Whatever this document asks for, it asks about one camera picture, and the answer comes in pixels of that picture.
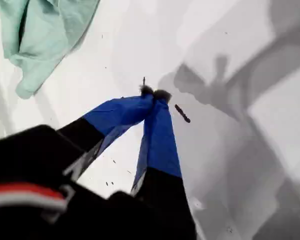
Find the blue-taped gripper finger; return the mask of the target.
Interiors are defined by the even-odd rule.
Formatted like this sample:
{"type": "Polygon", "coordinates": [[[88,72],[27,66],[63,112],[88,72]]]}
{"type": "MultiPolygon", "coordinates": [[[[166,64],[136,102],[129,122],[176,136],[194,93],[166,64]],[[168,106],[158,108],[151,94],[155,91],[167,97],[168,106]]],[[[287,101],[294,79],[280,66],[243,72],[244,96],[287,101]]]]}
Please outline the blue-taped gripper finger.
{"type": "Polygon", "coordinates": [[[180,160],[168,103],[171,94],[154,92],[145,117],[136,174],[131,193],[164,208],[188,208],[180,160]]]}
{"type": "Polygon", "coordinates": [[[146,118],[154,100],[153,89],[143,85],[140,95],[108,100],[60,128],[58,133],[83,151],[82,156],[67,164],[63,174],[79,179],[117,138],[146,118]]]}

